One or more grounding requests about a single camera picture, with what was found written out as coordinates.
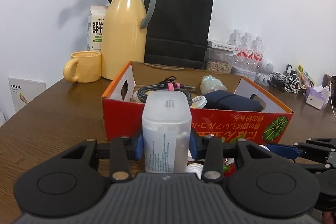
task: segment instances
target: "yellow thermos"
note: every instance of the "yellow thermos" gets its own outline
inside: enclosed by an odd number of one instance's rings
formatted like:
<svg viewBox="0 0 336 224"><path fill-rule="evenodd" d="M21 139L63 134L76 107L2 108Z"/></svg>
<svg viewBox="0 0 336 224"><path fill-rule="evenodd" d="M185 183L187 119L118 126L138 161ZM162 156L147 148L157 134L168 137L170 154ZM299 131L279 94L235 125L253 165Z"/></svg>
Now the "yellow thermos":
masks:
<svg viewBox="0 0 336 224"><path fill-rule="evenodd" d="M104 17L102 77L112 80L128 61L143 62L155 2L150 0L146 13L143 0L112 0Z"/></svg>

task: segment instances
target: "orange cardboard box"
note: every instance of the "orange cardboard box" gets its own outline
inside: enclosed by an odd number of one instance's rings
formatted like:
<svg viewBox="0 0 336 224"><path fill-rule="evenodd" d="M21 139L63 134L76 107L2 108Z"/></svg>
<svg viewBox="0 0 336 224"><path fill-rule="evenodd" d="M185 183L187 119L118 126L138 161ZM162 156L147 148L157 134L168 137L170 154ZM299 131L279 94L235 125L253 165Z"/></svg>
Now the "orange cardboard box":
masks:
<svg viewBox="0 0 336 224"><path fill-rule="evenodd" d="M200 136L214 134L225 142L235 142L238 138L258 144L278 142L293 116L289 107L243 76L128 62L102 96L106 139L133 136L141 128L144 108L143 103L131 102L133 93L172 75L181 84L197 87L192 97L201 94L203 76L212 75L221 80L227 91L258 100L264 107L262 112L191 108L192 126Z"/></svg>

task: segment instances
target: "black paper bag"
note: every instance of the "black paper bag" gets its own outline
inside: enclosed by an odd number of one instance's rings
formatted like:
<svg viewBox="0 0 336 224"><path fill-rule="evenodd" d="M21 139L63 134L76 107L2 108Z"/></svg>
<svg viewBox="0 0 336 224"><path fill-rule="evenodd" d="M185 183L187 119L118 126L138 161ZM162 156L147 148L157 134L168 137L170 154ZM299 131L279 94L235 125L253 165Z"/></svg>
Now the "black paper bag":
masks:
<svg viewBox="0 0 336 224"><path fill-rule="evenodd" d="M201 69L213 0L156 0L147 27L144 61Z"/></svg>

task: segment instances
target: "gray thermos handle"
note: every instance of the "gray thermos handle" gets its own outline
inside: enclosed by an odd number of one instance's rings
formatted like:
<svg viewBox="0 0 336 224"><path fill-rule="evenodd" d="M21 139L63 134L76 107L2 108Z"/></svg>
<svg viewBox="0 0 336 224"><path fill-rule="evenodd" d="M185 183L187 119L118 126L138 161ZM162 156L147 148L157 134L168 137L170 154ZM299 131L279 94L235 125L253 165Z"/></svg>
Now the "gray thermos handle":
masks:
<svg viewBox="0 0 336 224"><path fill-rule="evenodd" d="M156 0L149 0L148 10L146 16L143 18L140 24L140 29L145 29L152 18L154 13Z"/></svg>

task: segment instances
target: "white wall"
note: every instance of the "white wall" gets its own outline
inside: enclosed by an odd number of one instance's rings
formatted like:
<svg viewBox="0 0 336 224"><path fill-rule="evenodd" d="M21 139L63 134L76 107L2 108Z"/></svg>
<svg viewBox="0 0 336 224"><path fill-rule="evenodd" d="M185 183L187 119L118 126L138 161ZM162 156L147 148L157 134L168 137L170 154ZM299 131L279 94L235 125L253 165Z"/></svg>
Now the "white wall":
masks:
<svg viewBox="0 0 336 224"><path fill-rule="evenodd" d="M14 114L8 77L60 80L71 52L86 49L90 5L105 0L0 0L0 110ZM264 38L275 70L302 64L320 83L336 74L336 0L214 0L209 37L234 28Z"/></svg>

